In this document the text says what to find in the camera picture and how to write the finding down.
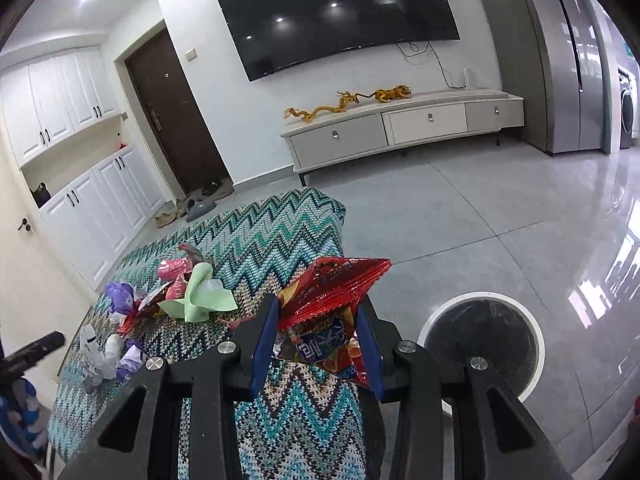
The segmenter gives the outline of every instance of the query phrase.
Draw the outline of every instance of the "washing machine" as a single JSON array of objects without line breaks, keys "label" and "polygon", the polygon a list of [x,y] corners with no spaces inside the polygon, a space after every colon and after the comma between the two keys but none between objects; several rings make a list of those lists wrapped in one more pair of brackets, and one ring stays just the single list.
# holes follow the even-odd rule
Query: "washing machine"
[{"label": "washing machine", "polygon": [[631,81],[628,76],[620,76],[620,149],[631,147],[631,131],[634,127],[634,101],[631,97]]}]

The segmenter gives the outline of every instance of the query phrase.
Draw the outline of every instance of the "ceiling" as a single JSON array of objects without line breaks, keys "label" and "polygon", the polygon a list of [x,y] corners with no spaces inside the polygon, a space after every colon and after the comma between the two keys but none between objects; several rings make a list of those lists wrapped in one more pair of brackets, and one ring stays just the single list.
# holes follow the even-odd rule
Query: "ceiling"
[{"label": "ceiling", "polygon": [[5,54],[52,38],[107,33],[142,0],[36,0],[6,42]]}]

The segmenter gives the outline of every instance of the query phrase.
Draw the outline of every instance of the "refrigerator door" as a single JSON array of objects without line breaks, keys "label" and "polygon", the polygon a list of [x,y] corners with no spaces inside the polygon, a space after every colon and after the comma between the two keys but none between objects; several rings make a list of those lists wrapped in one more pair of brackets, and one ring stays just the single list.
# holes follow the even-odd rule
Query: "refrigerator door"
[{"label": "refrigerator door", "polygon": [[602,148],[604,137],[604,86],[600,51],[593,28],[591,5],[586,0],[560,0],[570,24],[579,72],[579,150]]},{"label": "refrigerator door", "polygon": [[560,0],[532,0],[545,71],[548,138],[546,151],[572,152],[580,146],[580,85],[570,27]]}]

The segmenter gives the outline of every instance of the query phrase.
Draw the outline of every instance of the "black cord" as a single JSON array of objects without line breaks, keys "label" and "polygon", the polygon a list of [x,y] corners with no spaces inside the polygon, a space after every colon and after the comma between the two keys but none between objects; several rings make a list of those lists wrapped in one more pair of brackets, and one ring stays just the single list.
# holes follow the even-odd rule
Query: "black cord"
[{"label": "black cord", "polygon": [[[451,88],[452,90],[459,90],[461,88],[464,88],[463,86],[453,86],[453,77],[451,76],[451,72],[449,72],[449,70],[446,70],[442,66],[442,63],[440,62],[440,58],[438,57],[438,53],[433,48],[433,45],[431,44],[431,41],[427,41],[427,46],[424,48],[424,50],[420,50],[420,47],[418,45],[416,45],[415,43],[412,43],[411,41],[409,41],[408,44],[409,44],[409,47],[411,48],[411,50],[414,52],[413,54],[406,54],[404,52],[404,50],[402,50],[400,45],[398,43],[396,43],[396,47],[398,48],[398,50],[400,52],[402,52],[402,55],[404,56],[405,59],[409,59],[410,57],[419,56],[420,54],[425,54],[426,52],[428,52],[429,47],[431,47],[431,51],[434,53],[436,59],[438,60],[438,65],[440,66],[440,71],[442,72],[442,78],[444,79],[444,82],[446,83],[446,85],[449,88]],[[449,78],[451,79],[451,84],[449,83],[449,81],[447,81],[447,77],[444,75],[445,72],[447,74],[449,74]]]}]

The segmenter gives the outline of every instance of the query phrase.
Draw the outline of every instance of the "round trash bin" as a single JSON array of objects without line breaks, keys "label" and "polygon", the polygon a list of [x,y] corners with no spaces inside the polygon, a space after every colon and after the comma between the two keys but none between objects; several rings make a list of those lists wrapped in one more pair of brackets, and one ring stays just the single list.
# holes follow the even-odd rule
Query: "round trash bin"
[{"label": "round trash bin", "polygon": [[[483,357],[523,402],[545,363],[542,330],[519,302],[495,292],[470,292],[447,301],[427,320],[418,343],[438,360]],[[451,406],[442,401],[444,412]]]}]

